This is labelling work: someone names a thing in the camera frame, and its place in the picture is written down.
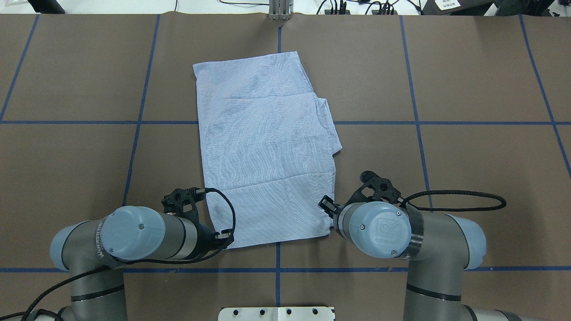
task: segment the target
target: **ur logo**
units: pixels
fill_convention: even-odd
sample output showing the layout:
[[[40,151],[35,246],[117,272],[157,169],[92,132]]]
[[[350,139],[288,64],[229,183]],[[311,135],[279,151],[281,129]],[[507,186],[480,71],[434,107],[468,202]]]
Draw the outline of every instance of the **ur logo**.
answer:
[[[397,241],[397,229],[400,225],[398,220],[388,218],[377,219],[377,230],[375,233],[375,241],[394,243]]]

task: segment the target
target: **cloth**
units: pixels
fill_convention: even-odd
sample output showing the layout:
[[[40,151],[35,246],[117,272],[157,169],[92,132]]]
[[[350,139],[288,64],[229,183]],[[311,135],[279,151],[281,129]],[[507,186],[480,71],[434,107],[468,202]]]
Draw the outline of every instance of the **cloth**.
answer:
[[[236,211],[230,248],[329,234],[317,204],[333,196],[341,143],[297,52],[198,63],[194,72],[204,184]],[[211,194],[214,227],[231,228],[228,205]]]

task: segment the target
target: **cable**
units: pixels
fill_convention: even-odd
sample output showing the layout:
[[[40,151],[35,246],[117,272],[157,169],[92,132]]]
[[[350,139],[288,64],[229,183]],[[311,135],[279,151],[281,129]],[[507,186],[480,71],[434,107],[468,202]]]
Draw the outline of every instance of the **cable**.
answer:
[[[15,318],[15,317],[17,317],[17,316],[22,316],[22,315],[24,315],[24,314],[25,314],[25,312],[18,312],[18,313],[8,314],[8,315],[5,315],[5,316],[0,316],[0,321],[8,320],[8,319],[11,319],[11,318]]]
[[[374,4],[378,4],[379,5],[379,11],[381,11],[381,7],[382,7],[382,3],[380,1],[373,1],[369,4],[369,6],[367,7],[367,10],[365,11],[365,15],[369,13],[369,9],[374,5]]]
[[[269,3],[249,3],[249,2],[226,2],[218,0],[220,3],[225,3],[227,5],[251,5],[251,6],[269,6]]]
[[[321,11],[321,7],[323,7],[323,5],[325,4],[327,0],[323,0],[323,2],[321,3],[321,5],[319,5],[319,8],[317,10],[316,14],[319,14],[319,12]]]
[[[135,260],[135,261],[128,261],[128,262],[124,262],[125,264],[135,264],[135,263],[139,263],[139,262],[150,262],[150,263],[163,263],[163,264],[191,264],[191,263],[198,263],[198,262],[202,262],[204,260],[207,260],[209,258],[212,258],[213,256],[215,256],[216,254],[220,253],[222,250],[224,250],[225,247],[228,247],[228,245],[230,245],[231,240],[234,238],[234,231],[236,230],[236,211],[234,211],[234,206],[232,206],[232,203],[230,202],[230,200],[226,197],[226,195],[224,195],[224,193],[222,193],[221,191],[215,189],[215,188],[205,188],[204,189],[206,191],[206,193],[209,192],[215,192],[218,195],[222,196],[222,198],[226,201],[226,203],[228,204],[228,206],[230,206],[230,210],[232,211],[232,231],[230,232],[230,236],[228,237],[228,240],[226,240],[226,242],[216,251],[214,251],[212,254],[207,255],[203,258],[200,259],[194,259],[194,260],[177,260],[177,261],[167,261],[167,260],[153,260],[153,259],[142,259],[142,260]]]
[[[56,320],[56,321],[63,321],[63,318],[59,314],[57,314],[55,312],[48,311],[48,310],[44,310],[44,309],[38,310],[38,314],[36,315],[36,318],[38,315],[47,315],[50,318],[54,318],[54,320]]]
[[[81,279],[81,278],[83,278],[84,276],[96,274],[96,273],[103,272],[103,271],[107,271],[107,270],[110,270],[110,269],[111,269],[111,268],[109,268],[109,266],[102,266],[102,267],[96,268],[96,269],[94,269],[94,270],[91,270],[91,271],[88,271],[88,272],[84,272],[84,273],[78,274],[78,275],[76,275],[76,276],[72,276],[72,277],[70,277],[69,279],[64,280],[64,281],[61,281],[61,282],[59,282],[58,284],[56,284],[56,285],[50,287],[49,289],[47,289],[46,291],[44,291],[42,294],[40,294],[40,295],[36,298],[36,300],[34,300],[34,301],[32,302],[32,304],[30,304],[30,306],[28,307],[28,309],[26,310],[26,312],[24,312],[24,314],[22,315],[22,321],[25,321],[25,320],[28,318],[28,316],[30,316],[30,313],[32,313],[32,311],[34,310],[35,306],[37,306],[38,303],[39,303],[46,295],[48,295],[48,294],[51,293],[52,291],[54,291],[54,290],[56,290],[56,289],[58,289],[58,288],[60,288],[60,287],[62,287],[62,286],[64,286],[64,285],[66,285],[66,284],[68,284],[68,283],[71,283],[71,282],[73,282],[73,281],[75,281],[75,280]]]
[[[419,198],[421,196],[428,196],[428,195],[470,195],[470,196],[477,196],[477,197],[491,198],[491,199],[499,200],[500,204],[496,205],[496,206],[489,206],[489,207],[445,208],[445,207],[419,207],[419,206],[413,205],[411,203],[411,200],[413,200],[415,198]],[[437,211],[437,212],[441,212],[441,211],[446,211],[446,212],[495,211],[495,210],[502,209],[506,206],[506,201],[501,196],[498,196],[495,194],[490,194],[490,193],[484,193],[484,192],[463,191],[463,190],[434,190],[434,191],[424,191],[424,192],[412,194],[411,196],[403,199],[403,201],[400,204],[400,207],[404,207],[407,203],[409,203],[411,206],[417,208],[420,211]]]
[[[423,10],[422,10],[422,9],[420,8],[420,6],[419,6],[419,5],[422,5],[422,3],[420,2],[420,0],[419,0],[419,5],[417,5],[416,3],[412,2],[412,0],[407,0],[407,2],[410,3],[411,5],[413,5],[413,6],[415,7],[416,11],[419,12],[419,14],[423,12]]]

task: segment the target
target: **metal bracket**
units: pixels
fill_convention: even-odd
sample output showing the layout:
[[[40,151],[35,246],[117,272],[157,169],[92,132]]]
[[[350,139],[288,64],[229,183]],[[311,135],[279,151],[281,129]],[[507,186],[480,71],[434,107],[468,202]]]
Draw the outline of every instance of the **metal bracket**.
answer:
[[[270,0],[270,20],[289,20],[293,0]]]
[[[218,321],[335,321],[334,307],[223,308]]]

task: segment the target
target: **grid line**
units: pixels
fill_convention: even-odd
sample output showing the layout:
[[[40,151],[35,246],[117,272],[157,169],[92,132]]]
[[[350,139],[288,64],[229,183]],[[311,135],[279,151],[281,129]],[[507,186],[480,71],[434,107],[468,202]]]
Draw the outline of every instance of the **grid line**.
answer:
[[[524,16],[522,14],[520,14],[520,25],[521,25],[521,31],[524,35],[525,46],[528,49],[529,60],[532,63],[533,72],[535,73],[535,76],[537,78],[537,84],[539,85],[539,89],[541,90],[541,95],[543,96],[543,101],[545,102],[545,108],[547,109],[547,113],[549,114],[549,119],[551,119],[553,131],[555,133],[555,137],[557,138],[557,143],[559,144],[559,149],[561,150],[561,155],[563,156],[563,161],[565,162],[565,166],[567,167],[567,173],[571,178],[571,166],[569,166],[567,153],[565,152],[565,148],[563,147],[563,142],[561,141],[561,137],[559,136],[559,131],[557,130],[557,125],[555,123],[555,119],[553,118],[553,112],[551,111],[551,107],[549,106],[549,100],[547,99],[547,94],[545,93],[543,82],[541,82],[541,77],[539,76],[539,71],[537,70],[535,59],[533,58],[532,48],[529,46],[528,33],[525,30]]]
[[[404,20],[403,20],[402,15],[399,15],[399,21],[400,21],[400,31],[401,31],[401,34],[403,36],[404,59],[405,59],[405,62],[407,64],[408,85],[409,85],[409,88],[411,90],[412,110],[415,114],[416,136],[417,136],[418,141],[419,141],[420,161],[423,165],[424,187],[426,188],[427,191],[429,191],[430,190],[430,181],[428,180],[427,162],[426,162],[426,158],[424,157],[424,145],[423,145],[422,133],[420,132],[419,112],[418,112],[418,109],[416,107],[415,87],[414,87],[414,84],[412,82],[411,63],[410,63],[410,60],[408,57],[407,36],[406,36],[405,31],[404,31]],[[430,196],[430,195],[428,196],[428,203],[430,204],[430,207],[433,207],[432,206],[432,196]]]
[[[141,105],[139,108],[139,118],[137,120],[137,128],[135,129],[135,138],[133,139],[133,148],[131,150],[131,159],[129,160],[129,170],[127,171],[127,180],[125,182],[125,191],[123,192],[123,206],[127,204],[127,196],[129,194],[129,187],[131,186],[131,175],[133,173],[133,163],[135,162],[135,152],[137,150],[137,143],[139,142],[139,133],[141,124],[143,122],[144,103],[147,99],[148,80],[151,77],[152,57],[155,53],[156,35],[159,31],[160,14],[156,15],[155,32],[152,36],[151,53],[148,58],[147,75],[144,80],[143,95],[141,97]]]
[[[282,27],[283,25],[278,27],[278,54],[282,53]],[[282,243],[276,243],[276,307],[282,305]]]
[[[198,125],[198,121],[0,121],[6,125]],[[507,122],[507,121],[334,121],[335,125],[490,125],[490,126],[568,126],[571,122]]]
[[[12,91],[14,90],[14,86],[16,85],[16,80],[18,79],[18,74],[20,73],[20,68],[24,63],[24,58],[26,58],[26,53],[28,52],[28,48],[30,47],[30,42],[32,41],[32,36],[34,35],[34,31],[36,26],[38,25],[39,14],[36,14],[34,18],[34,23],[32,24],[32,28],[30,29],[30,34],[28,35],[28,40],[26,41],[26,45],[24,46],[24,50],[22,50],[22,56],[20,57],[20,61],[18,62],[18,66],[16,67],[16,71],[14,72],[14,76],[12,77],[12,82],[10,83],[10,88],[8,88],[8,93],[6,94],[6,99],[4,100],[4,105],[2,106],[2,111],[0,111],[0,121],[4,118],[4,114],[6,113],[6,109],[8,108],[8,103],[10,102],[10,96],[12,96]]]
[[[282,267],[280,273],[402,273],[406,267]],[[273,267],[227,267],[227,268],[125,268],[125,273],[275,273]],[[537,272],[571,271],[571,266],[481,266],[466,272]],[[1,267],[0,273],[67,273],[58,268]]]

